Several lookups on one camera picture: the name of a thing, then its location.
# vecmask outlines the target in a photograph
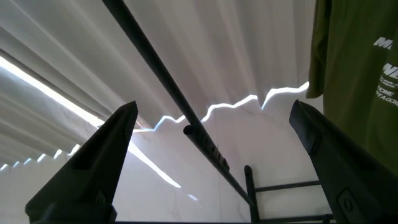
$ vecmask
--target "black plastic part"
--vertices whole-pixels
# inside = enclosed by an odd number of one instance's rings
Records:
[[[225,179],[232,185],[232,187],[242,196],[242,198],[250,205],[253,202],[250,201],[247,194],[244,192],[242,187],[238,184],[235,178],[228,172],[225,164],[220,163],[218,158],[214,157],[208,151],[217,150],[216,145],[210,138],[210,135],[206,132],[202,123],[196,116],[195,112],[189,105],[187,99],[185,99],[180,88],[175,83],[171,74],[157,55],[155,49],[150,44],[148,38],[144,32],[139,27],[139,24],[135,20],[134,16],[131,14],[130,10],[127,8],[123,0],[103,0],[105,6],[108,8],[112,16],[116,19],[124,33],[134,44],[138,52],[141,54],[142,58],[148,64],[150,69],[159,79],[163,87],[167,90],[170,96],[173,98],[174,102],[177,104],[178,108],[185,115],[186,119],[195,128],[200,138],[198,136],[192,136],[190,139],[195,140],[194,144],[196,147],[206,156],[206,158],[214,165],[214,167],[220,172],[220,174],[225,177]],[[198,141],[205,140],[206,143],[200,143]]]
[[[254,206],[250,206],[251,223],[258,223],[260,221],[259,207],[257,204],[256,192],[254,191],[253,170],[249,165],[244,166],[244,177],[246,179],[248,196],[254,203]]]
[[[296,187],[307,187],[307,186],[314,186],[314,185],[320,185],[320,184],[321,184],[321,182],[319,180],[314,180],[314,181],[300,182],[300,183],[294,183],[294,184],[283,184],[283,185],[275,185],[275,186],[269,186],[269,187],[259,187],[259,188],[256,188],[256,192],[292,189],[292,188],[296,188]]]
[[[294,103],[290,124],[310,154],[338,223],[398,220],[398,177],[306,103]]]
[[[40,218],[46,218],[46,221],[52,221],[49,218],[60,220],[56,216],[62,214],[64,218],[68,214],[74,218],[73,214],[80,213],[79,210],[83,207],[90,211],[96,210],[97,213],[110,211],[137,115],[135,101],[112,114],[27,203],[25,212],[31,223]],[[83,221],[86,220],[85,217],[91,216],[92,214],[85,213],[81,219]],[[114,219],[107,218],[114,217],[116,214],[105,215],[105,220],[101,222],[113,222]]]
[[[288,218],[269,218],[261,220],[262,223],[289,223],[289,222],[307,222],[307,221],[320,221],[320,220],[331,220],[333,215],[310,215],[302,217],[288,217]]]

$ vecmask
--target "hanging shirt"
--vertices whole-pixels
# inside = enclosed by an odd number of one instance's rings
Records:
[[[398,175],[398,0],[318,0],[307,98]]]

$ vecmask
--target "corrugated metal sheet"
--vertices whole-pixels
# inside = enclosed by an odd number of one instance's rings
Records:
[[[271,88],[297,88],[307,81],[314,2],[126,4],[203,118],[213,104],[234,104],[248,95],[262,104]],[[132,100],[139,107],[138,127],[153,128],[163,115],[182,115],[101,1],[3,0],[0,23],[3,51],[100,119]],[[46,150],[31,151],[50,153]]]

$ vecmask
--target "wall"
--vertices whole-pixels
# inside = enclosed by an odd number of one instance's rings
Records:
[[[273,97],[264,111],[255,101],[214,110],[205,128],[246,189],[243,167],[254,170],[256,186],[317,180],[288,117],[298,95]],[[310,101],[317,108],[321,99]],[[166,121],[154,133],[134,134],[114,198],[118,220],[163,222],[249,222],[246,202],[182,134],[185,121]],[[27,223],[24,205],[67,161],[41,163],[0,172],[0,223]],[[257,195],[262,218],[331,213],[320,186]]]

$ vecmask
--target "metal bar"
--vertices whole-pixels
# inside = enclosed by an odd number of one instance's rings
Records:
[[[105,6],[108,8],[112,16],[116,19],[122,30],[126,33],[127,37],[134,44],[138,52],[141,54],[142,58],[146,61],[150,69],[159,79],[161,84],[173,98],[174,102],[180,108],[182,113],[185,115],[189,123],[197,129],[200,133],[205,135],[207,139],[207,146],[210,148],[215,148],[216,146],[211,140],[209,134],[206,132],[202,123],[196,116],[195,112],[189,105],[187,99],[185,99],[180,88],[177,86],[169,71],[166,69],[165,65],[157,55],[153,46],[150,44],[148,38],[145,36],[144,32],[139,27],[139,24],[135,20],[134,16],[131,14],[130,10],[127,8],[123,0],[103,0]],[[231,186],[237,191],[240,196],[250,205],[253,206],[253,202],[249,199],[248,195],[245,193],[243,188],[238,184],[235,178],[226,170],[222,169],[221,166],[215,164],[219,163],[217,158],[213,156],[207,156],[208,151],[204,148],[198,148],[207,159],[214,165],[218,172],[231,184]]]
[[[292,189],[292,188],[296,188],[296,187],[307,187],[307,186],[314,186],[314,185],[320,185],[320,184],[321,184],[321,182],[319,180],[314,180],[314,181],[300,182],[300,183],[294,183],[294,184],[283,184],[283,185],[275,185],[275,186],[269,186],[269,187],[259,187],[259,188],[256,188],[256,192]]]
[[[251,223],[258,223],[260,221],[259,207],[257,204],[256,191],[254,187],[253,171],[250,166],[244,166],[244,177],[246,178],[246,187],[248,189],[248,196],[253,201],[254,206],[250,206]]]
[[[332,214],[311,215],[302,217],[286,217],[286,218],[268,218],[261,220],[262,223],[288,223],[288,222],[305,222],[305,221],[322,221],[333,219]]]

